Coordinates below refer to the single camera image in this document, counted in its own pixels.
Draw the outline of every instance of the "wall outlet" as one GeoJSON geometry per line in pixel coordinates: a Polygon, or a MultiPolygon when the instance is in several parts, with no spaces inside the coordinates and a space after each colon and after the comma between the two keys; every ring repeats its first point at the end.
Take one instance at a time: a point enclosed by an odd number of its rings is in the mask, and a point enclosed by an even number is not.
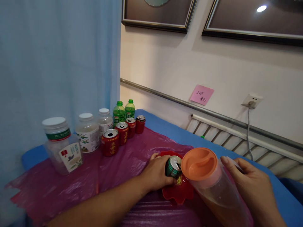
{"type": "Polygon", "coordinates": [[[262,99],[263,99],[263,97],[261,97],[261,96],[258,96],[254,93],[249,93],[241,105],[246,106],[250,109],[254,109],[259,105],[259,103],[262,101],[262,99]]]}

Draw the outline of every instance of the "power cord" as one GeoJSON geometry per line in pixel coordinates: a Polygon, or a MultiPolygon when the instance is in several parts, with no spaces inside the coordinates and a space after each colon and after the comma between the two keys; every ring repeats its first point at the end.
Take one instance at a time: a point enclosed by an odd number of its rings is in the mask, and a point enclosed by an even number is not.
{"type": "Polygon", "coordinates": [[[252,154],[252,151],[251,151],[251,149],[249,147],[249,128],[250,128],[249,112],[250,112],[250,109],[252,109],[254,107],[254,105],[255,105],[255,102],[253,102],[253,101],[250,101],[248,103],[248,126],[247,126],[247,134],[246,134],[246,137],[247,137],[247,147],[248,147],[249,154],[252,157],[252,161],[254,161],[253,160],[253,154],[252,154]]]}

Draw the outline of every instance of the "red plate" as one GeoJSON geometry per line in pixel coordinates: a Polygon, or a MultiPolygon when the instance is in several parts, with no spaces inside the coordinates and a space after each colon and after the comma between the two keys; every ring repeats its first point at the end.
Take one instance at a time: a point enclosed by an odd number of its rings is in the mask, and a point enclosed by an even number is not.
{"type": "MultiPolygon", "coordinates": [[[[159,156],[176,155],[183,158],[180,154],[173,151],[162,151],[159,156]]],[[[193,186],[188,182],[183,174],[177,179],[177,183],[162,188],[162,194],[166,200],[174,199],[177,204],[182,205],[186,199],[193,199],[193,186]]]]}

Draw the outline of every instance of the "hand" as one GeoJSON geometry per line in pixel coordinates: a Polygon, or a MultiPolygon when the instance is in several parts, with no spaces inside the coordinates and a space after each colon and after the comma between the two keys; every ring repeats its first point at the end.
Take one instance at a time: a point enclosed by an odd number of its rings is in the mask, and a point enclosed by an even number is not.
{"type": "Polygon", "coordinates": [[[226,157],[221,157],[221,161],[235,180],[256,226],[286,226],[278,211],[269,176],[241,158],[235,159],[235,162],[245,174],[226,157]]]}
{"type": "Polygon", "coordinates": [[[170,158],[170,155],[156,157],[157,155],[158,153],[154,153],[151,156],[147,167],[139,175],[147,192],[155,191],[166,185],[177,183],[176,179],[165,175],[165,163],[170,158]]]}

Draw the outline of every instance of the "can lid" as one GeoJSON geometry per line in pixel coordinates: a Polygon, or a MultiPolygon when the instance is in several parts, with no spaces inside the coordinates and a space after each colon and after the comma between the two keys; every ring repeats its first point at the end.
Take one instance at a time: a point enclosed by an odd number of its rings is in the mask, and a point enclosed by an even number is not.
{"type": "Polygon", "coordinates": [[[134,123],[134,122],[136,122],[136,120],[134,118],[127,118],[126,122],[134,123]]]}
{"type": "Polygon", "coordinates": [[[79,115],[80,121],[89,121],[92,120],[94,116],[91,113],[82,113],[79,115]]]}
{"type": "Polygon", "coordinates": [[[138,118],[139,120],[144,120],[144,119],[145,119],[145,117],[144,117],[143,115],[139,115],[137,118],[138,118]]]}
{"type": "Polygon", "coordinates": [[[173,155],[169,158],[169,161],[174,169],[181,171],[182,159],[180,157],[173,155]]]}
{"type": "Polygon", "coordinates": [[[120,122],[120,123],[116,124],[116,127],[119,129],[125,129],[128,127],[128,124],[125,122],[120,122]]]}
{"type": "Polygon", "coordinates": [[[183,157],[181,169],[186,178],[201,181],[210,177],[217,165],[218,159],[213,151],[208,148],[194,148],[183,157]]]}
{"type": "Polygon", "coordinates": [[[112,138],[112,137],[115,137],[116,135],[118,135],[118,130],[116,130],[116,129],[109,129],[109,130],[103,132],[103,136],[105,138],[112,138]]]}
{"type": "Polygon", "coordinates": [[[66,123],[66,119],[63,117],[53,117],[42,121],[42,125],[44,126],[45,129],[52,129],[54,127],[57,128],[65,123],[66,123]]]}
{"type": "Polygon", "coordinates": [[[107,109],[107,108],[102,108],[102,109],[99,109],[99,114],[100,115],[107,115],[110,113],[110,110],[107,109]]]}

